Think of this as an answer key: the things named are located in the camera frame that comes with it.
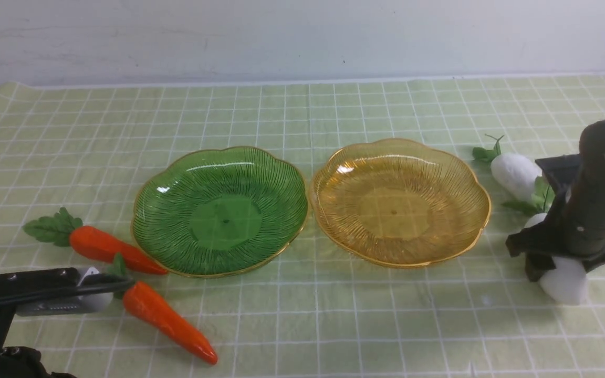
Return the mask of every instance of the white wall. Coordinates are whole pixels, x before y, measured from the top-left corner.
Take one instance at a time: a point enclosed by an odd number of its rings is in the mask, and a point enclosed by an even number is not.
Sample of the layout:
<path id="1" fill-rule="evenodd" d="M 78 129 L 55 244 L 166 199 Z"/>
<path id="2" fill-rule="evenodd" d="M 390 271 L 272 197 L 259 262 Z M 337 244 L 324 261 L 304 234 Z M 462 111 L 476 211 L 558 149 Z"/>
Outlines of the white wall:
<path id="1" fill-rule="evenodd" d="M 605 71 L 599 0 L 0 0 L 0 83 Z"/>

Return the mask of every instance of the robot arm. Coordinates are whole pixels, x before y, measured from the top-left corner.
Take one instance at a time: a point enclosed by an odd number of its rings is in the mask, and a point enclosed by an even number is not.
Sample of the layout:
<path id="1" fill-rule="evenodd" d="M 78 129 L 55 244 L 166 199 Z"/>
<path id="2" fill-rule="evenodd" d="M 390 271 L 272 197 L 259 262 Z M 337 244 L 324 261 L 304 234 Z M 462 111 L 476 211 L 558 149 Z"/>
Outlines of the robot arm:
<path id="1" fill-rule="evenodd" d="M 99 273 L 96 268 L 63 268 L 0 275 L 0 378 L 76 378 L 47 373 L 41 353 L 24 346 L 4 347 L 11 322 L 18 316 L 47 316 L 101 311 L 113 292 L 133 280 Z"/>
<path id="2" fill-rule="evenodd" d="M 542 223 L 508 236 L 510 255 L 526 255 L 531 282 L 555 269 L 555 256 L 581 261 L 586 272 L 605 264 L 605 120 L 583 130 L 578 154 L 536 164 L 557 195 Z"/>

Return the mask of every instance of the white radish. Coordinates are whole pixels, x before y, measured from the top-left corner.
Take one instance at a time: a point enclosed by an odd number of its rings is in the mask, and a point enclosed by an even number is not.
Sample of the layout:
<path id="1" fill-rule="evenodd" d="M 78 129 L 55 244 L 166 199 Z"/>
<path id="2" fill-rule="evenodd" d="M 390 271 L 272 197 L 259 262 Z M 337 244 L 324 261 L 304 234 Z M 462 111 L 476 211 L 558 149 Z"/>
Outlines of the white radish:
<path id="1" fill-rule="evenodd" d="M 545 220 L 545 217 L 547 215 L 548 215 L 548 213 L 540 213 L 540 214 L 534 215 L 533 217 L 529 218 L 529 220 L 526 221 L 526 223 L 524 223 L 524 228 L 528 229 L 529 227 L 538 225 L 538 223 L 543 222 Z"/>
<path id="2" fill-rule="evenodd" d="M 531 159 L 516 153 L 502 153 L 492 164 L 494 179 L 518 201 L 533 201 L 535 181 L 541 170 Z"/>
<path id="3" fill-rule="evenodd" d="M 529 218 L 524 228 L 537 225 L 545 220 L 547 213 L 536 214 Z M 569 258 L 552 257 L 557 267 L 545 272 L 538 284 L 545 294 L 557 303 L 575 306 L 588 297 L 588 275 L 580 261 Z"/>

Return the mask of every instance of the yellow plate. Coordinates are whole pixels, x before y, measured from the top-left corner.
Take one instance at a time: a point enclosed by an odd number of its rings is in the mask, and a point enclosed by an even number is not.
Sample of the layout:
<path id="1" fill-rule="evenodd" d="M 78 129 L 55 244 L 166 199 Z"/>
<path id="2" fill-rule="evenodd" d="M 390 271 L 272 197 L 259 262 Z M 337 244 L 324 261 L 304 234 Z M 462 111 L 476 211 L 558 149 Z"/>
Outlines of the yellow plate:
<path id="1" fill-rule="evenodd" d="M 310 201 L 329 238 L 390 268 L 460 256 L 492 213 L 468 164 L 408 139 L 340 149 L 312 179 Z"/>

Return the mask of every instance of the gold rim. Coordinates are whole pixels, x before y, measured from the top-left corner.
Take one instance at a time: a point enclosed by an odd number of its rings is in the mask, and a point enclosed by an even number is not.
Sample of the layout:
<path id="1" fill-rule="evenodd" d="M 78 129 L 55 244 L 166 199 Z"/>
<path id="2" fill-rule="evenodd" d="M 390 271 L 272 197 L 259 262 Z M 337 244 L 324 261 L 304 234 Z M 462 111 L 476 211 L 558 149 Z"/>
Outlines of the gold rim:
<path id="1" fill-rule="evenodd" d="M 433 260 L 433 261 L 427 261 L 427 262 L 420 262 L 417 264 L 394 264 L 394 263 L 389 263 L 389 262 L 384 262 L 384 261 L 379 261 L 375 258 L 370 258 L 368 256 L 363 255 L 360 251 L 357 251 L 356 249 L 351 249 L 348 246 L 345 246 L 342 242 L 338 241 L 337 239 L 335 239 L 331 233 L 329 232 L 329 230 L 322 226 L 321 224 L 321 215 L 319 215 L 319 209 L 321 208 L 321 206 L 318 204 L 317 201 L 317 191 L 316 188 L 318 186 L 318 182 L 320 179 L 320 175 L 321 173 L 325 170 L 326 167 L 329 166 L 329 163 L 331 163 L 331 161 L 333 161 L 333 158 L 336 157 L 336 155 L 338 155 L 339 153 L 345 151 L 348 148 L 356 148 L 357 146 L 361 146 L 361 145 L 368 145 L 368 144 L 379 144 L 379 143 L 383 143 L 383 142 L 387 142 L 387 141 L 403 141 L 403 142 L 408 142 L 411 144 L 418 144 L 419 146 L 422 146 L 423 148 L 429 149 L 430 151 L 436 151 L 439 153 L 444 153 L 445 155 L 449 155 L 452 158 L 454 158 L 455 160 L 460 161 L 461 163 L 463 163 L 464 167 L 466 167 L 466 169 L 468 170 L 468 172 L 471 173 L 471 176 L 473 177 L 473 182 L 476 186 L 478 186 L 481 191 L 483 192 L 483 194 L 485 194 L 485 198 L 487 199 L 487 203 L 488 203 L 488 208 L 487 208 L 487 217 L 485 218 L 485 221 L 482 223 L 482 226 L 480 228 L 478 228 L 478 232 L 477 235 L 475 236 L 475 239 L 473 239 L 473 241 L 463 250 L 459 251 L 458 253 L 451 255 L 451 256 L 447 256 L 446 258 L 440 258 L 438 260 Z M 468 252 L 471 248 L 475 247 L 475 244 L 477 244 L 478 240 L 480 240 L 480 237 L 482 236 L 482 233 L 484 232 L 485 228 L 487 227 L 487 224 L 489 223 L 489 219 L 492 217 L 492 199 L 489 196 L 489 193 L 487 193 L 487 190 L 485 189 L 485 187 L 480 184 L 480 181 L 478 181 L 477 179 L 477 175 L 475 174 L 475 172 L 473 171 L 473 168 L 471 168 L 470 165 L 468 165 L 468 163 L 466 163 L 466 161 L 461 160 L 458 156 L 453 155 L 452 153 L 448 153 L 447 151 L 442 151 L 440 149 L 435 149 L 435 148 L 430 148 L 429 146 L 427 146 L 426 144 L 420 143 L 418 141 L 413 141 L 412 139 L 406 139 L 406 138 L 386 138 L 386 139 L 379 139 L 378 141 L 374 141 L 374 142 L 363 142 L 363 143 L 353 143 L 353 144 L 349 144 L 348 146 L 344 146 L 343 148 L 338 149 L 338 151 L 336 151 L 335 153 L 333 153 L 333 155 L 331 155 L 331 157 L 328 158 L 328 160 L 326 161 L 326 163 L 322 166 L 321 169 L 317 170 L 316 173 L 314 173 L 313 177 L 312 177 L 312 182 L 310 183 L 309 186 L 309 192 L 307 194 L 307 197 L 309 199 L 310 204 L 312 205 L 312 208 L 314 210 L 314 217 L 317 221 L 317 224 L 319 225 L 319 228 L 321 228 L 321 230 L 324 232 L 324 234 L 326 234 L 326 236 L 331 239 L 335 244 L 337 244 L 338 246 L 342 247 L 343 249 L 345 249 L 345 251 L 350 252 L 351 254 L 354 254 L 360 258 L 362 258 L 365 261 L 369 261 L 370 263 L 379 265 L 379 266 L 384 266 L 386 268 L 423 268 L 425 266 L 429 266 L 432 264 L 438 264 L 438 263 L 443 263 L 444 261 L 448 261 L 448 260 L 452 260 L 454 258 L 458 258 L 459 256 L 465 254 L 466 252 Z"/>
<path id="2" fill-rule="evenodd" d="M 139 188 L 139 191 L 137 191 L 137 195 L 134 197 L 134 205 L 132 206 L 132 220 L 130 221 L 130 236 L 132 237 L 132 241 L 134 242 L 134 245 L 139 249 L 139 251 L 142 251 L 142 253 L 145 256 L 147 256 L 149 259 L 154 261 L 154 263 L 158 264 L 161 268 L 165 269 L 166 271 L 168 271 L 170 273 L 174 273 L 175 275 L 179 275 L 182 277 L 192 277 L 192 278 L 221 278 L 221 277 L 242 275 L 242 274 L 248 273 L 252 270 L 256 270 L 257 268 L 261 268 L 262 266 L 266 265 L 270 261 L 274 260 L 274 258 L 279 256 L 281 254 L 281 252 L 284 251 L 284 249 L 286 249 L 286 248 L 288 248 L 288 246 L 290 246 L 290 244 L 296 239 L 296 237 L 298 237 L 300 235 L 300 233 L 303 232 L 305 225 L 307 225 L 307 219 L 309 218 L 309 213 L 311 211 L 312 205 L 310 204 L 309 197 L 307 195 L 305 195 L 305 202 L 307 203 L 307 212 L 305 212 L 305 219 L 303 220 L 302 224 L 300 225 L 300 228 L 297 230 L 295 235 L 293 235 L 293 237 L 291 237 L 291 240 L 289 240 L 286 244 L 284 244 L 283 247 L 281 247 L 281 249 L 279 249 L 279 251 L 276 251 L 274 254 L 272 254 L 272 256 L 269 256 L 269 258 L 267 258 L 266 260 L 260 261 L 259 263 L 254 264 L 248 268 L 244 268 L 244 269 L 240 269 L 240 270 L 233 270 L 232 272 L 217 273 L 215 275 L 190 275 L 188 273 L 182 273 L 182 272 L 178 272 L 177 270 L 170 269 L 170 268 L 166 267 L 164 264 L 160 263 L 160 261 L 156 260 L 156 258 L 151 256 L 151 254 L 149 254 L 147 251 L 145 251 L 141 246 L 139 246 L 139 242 L 137 242 L 137 238 L 134 236 L 134 219 L 137 217 L 137 201 L 139 200 L 139 196 L 141 195 L 141 192 L 143 191 L 144 187 L 146 187 L 153 180 L 157 179 L 160 175 L 164 174 L 168 169 L 170 169 L 171 166 L 175 165 L 182 159 L 189 157 L 190 155 L 195 155 L 197 153 L 203 153 L 203 152 L 211 152 L 211 151 L 222 152 L 222 151 L 228 151 L 231 149 L 255 149 L 255 150 L 261 151 L 263 153 L 266 153 L 266 155 L 268 155 L 272 159 L 274 159 L 276 161 L 281 161 L 282 163 L 285 163 L 285 164 L 293 167 L 296 170 L 296 172 L 298 173 L 298 176 L 300 177 L 300 179 L 302 180 L 302 183 L 305 186 L 307 186 L 307 184 L 305 182 L 305 177 L 298 167 L 296 167 L 292 163 L 289 163 L 288 161 L 281 160 L 280 158 L 276 157 L 275 155 L 272 155 L 271 153 L 269 153 L 268 151 L 266 151 L 262 148 L 256 148 L 255 146 L 232 146 L 231 148 L 224 148 L 224 149 L 200 149 L 197 151 L 193 151 L 191 153 L 187 153 L 187 154 L 183 155 L 182 157 L 179 157 L 177 160 L 171 162 L 168 165 L 168 167 L 163 169 L 163 172 L 160 172 L 160 173 L 154 175 L 154 177 L 151 177 L 146 182 L 144 182 L 144 184 L 142 184 L 142 186 Z"/>

